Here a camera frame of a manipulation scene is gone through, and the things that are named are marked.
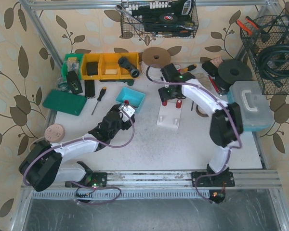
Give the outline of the brown tape roll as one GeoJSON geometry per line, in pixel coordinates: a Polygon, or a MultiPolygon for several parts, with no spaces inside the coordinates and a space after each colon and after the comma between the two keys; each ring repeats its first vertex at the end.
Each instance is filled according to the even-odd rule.
{"type": "Polygon", "coordinates": [[[204,117],[204,118],[209,117],[208,114],[206,114],[198,105],[196,105],[195,111],[200,117],[204,117]]]}

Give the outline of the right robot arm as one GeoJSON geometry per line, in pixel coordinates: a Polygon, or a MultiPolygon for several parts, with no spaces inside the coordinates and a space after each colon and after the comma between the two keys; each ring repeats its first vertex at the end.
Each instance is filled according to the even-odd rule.
{"type": "Polygon", "coordinates": [[[219,175],[223,176],[228,172],[231,151],[242,148],[240,135],[243,133],[243,123],[240,107],[238,103],[228,103],[215,96],[191,73],[179,73],[174,64],[164,66],[161,74],[165,86],[158,92],[162,102],[177,97],[189,98],[211,119],[209,135],[221,151],[212,156],[207,165],[207,173],[196,177],[195,186],[199,186],[202,179],[214,185],[219,181],[219,175]]]}

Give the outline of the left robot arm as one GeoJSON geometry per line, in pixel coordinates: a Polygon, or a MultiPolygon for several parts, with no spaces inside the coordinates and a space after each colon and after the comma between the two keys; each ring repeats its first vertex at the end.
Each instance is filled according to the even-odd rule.
{"type": "Polygon", "coordinates": [[[114,148],[110,142],[116,134],[134,128],[134,114],[132,106],[116,104],[102,122],[80,138],[61,143],[50,143],[46,139],[35,142],[19,167],[23,183],[41,192],[54,182],[85,182],[90,169],[82,162],[78,166],[66,165],[66,162],[105,147],[114,148]]]}

